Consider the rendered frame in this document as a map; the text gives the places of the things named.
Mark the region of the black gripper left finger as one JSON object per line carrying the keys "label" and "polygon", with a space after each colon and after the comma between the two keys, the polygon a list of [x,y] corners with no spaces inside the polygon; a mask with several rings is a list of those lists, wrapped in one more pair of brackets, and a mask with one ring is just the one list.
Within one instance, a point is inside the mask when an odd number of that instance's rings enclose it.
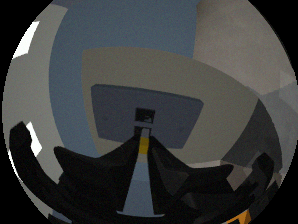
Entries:
{"label": "black gripper left finger", "polygon": [[132,136],[121,147],[96,159],[64,147],[55,147],[53,151],[63,171],[108,190],[117,212],[122,212],[138,159],[140,139],[141,135]]}

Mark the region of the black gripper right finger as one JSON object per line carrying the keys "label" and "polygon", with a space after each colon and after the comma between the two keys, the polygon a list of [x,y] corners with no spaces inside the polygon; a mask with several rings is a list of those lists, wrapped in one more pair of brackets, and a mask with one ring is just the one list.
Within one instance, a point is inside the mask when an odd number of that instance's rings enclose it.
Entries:
{"label": "black gripper right finger", "polygon": [[227,179],[233,165],[192,168],[173,156],[154,136],[149,136],[148,167],[154,214],[165,214],[186,189]]}

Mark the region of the beige panel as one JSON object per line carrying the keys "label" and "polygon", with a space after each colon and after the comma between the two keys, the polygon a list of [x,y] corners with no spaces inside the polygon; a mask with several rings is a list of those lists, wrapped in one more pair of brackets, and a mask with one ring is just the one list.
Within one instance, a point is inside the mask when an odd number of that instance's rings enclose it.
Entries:
{"label": "beige panel", "polygon": [[82,49],[81,61],[86,121],[102,156],[148,128],[182,163],[221,160],[258,101],[220,69],[162,49]]}

